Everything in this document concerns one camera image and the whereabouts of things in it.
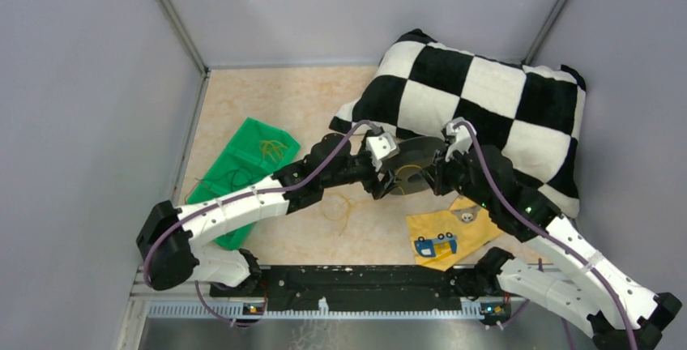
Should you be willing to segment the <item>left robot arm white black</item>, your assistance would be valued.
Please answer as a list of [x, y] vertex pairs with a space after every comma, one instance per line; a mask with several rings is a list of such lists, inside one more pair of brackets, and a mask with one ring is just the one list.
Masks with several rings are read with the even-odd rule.
[[361, 183], [381, 198], [384, 164], [399, 153], [392, 135], [369, 132], [356, 154], [349, 139], [328, 134], [309, 154], [246, 188], [196, 204], [154, 205], [135, 243], [144, 283], [163, 291], [188, 280], [219, 283], [241, 296], [255, 293], [260, 268], [247, 250], [224, 250], [215, 239], [260, 220], [285, 216], [322, 200], [326, 189]]

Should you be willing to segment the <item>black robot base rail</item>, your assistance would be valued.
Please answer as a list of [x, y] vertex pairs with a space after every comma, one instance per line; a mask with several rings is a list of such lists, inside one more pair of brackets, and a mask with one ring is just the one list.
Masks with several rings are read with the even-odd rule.
[[469, 301], [508, 306], [514, 296], [480, 278], [474, 267], [437, 271], [410, 265], [263, 267], [260, 276], [238, 288], [212, 285], [212, 298], [253, 297], [270, 312], [457, 311]]

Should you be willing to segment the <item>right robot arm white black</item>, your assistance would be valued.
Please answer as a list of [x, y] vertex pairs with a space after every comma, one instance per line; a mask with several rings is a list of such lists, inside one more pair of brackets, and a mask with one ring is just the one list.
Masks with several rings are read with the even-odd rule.
[[618, 269], [553, 202], [525, 185], [495, 147], [437, 150], [420, 175], [436, 195], [455, 191], [485, 209], [500, 230], [548, 258], [566, 277], [532, 270], [492, 248], [476, 264], [482, 293], [526, 297], [575, 325], [598, 349], [654, 349], [679, 314], [679, 298], [654, 292]]

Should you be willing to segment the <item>black cable spool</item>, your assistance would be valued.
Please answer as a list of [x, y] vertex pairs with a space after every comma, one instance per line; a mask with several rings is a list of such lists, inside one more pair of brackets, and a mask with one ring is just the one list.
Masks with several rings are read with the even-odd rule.
[[410, 195], [429, 188], [420, 171], [431, 165], [435, 152], [443, 149], [445, 143], [435, 137], [416, 137], [399, 144], [399, 153], [385, 162], [384, 171], [395, 174], [389, 194]]

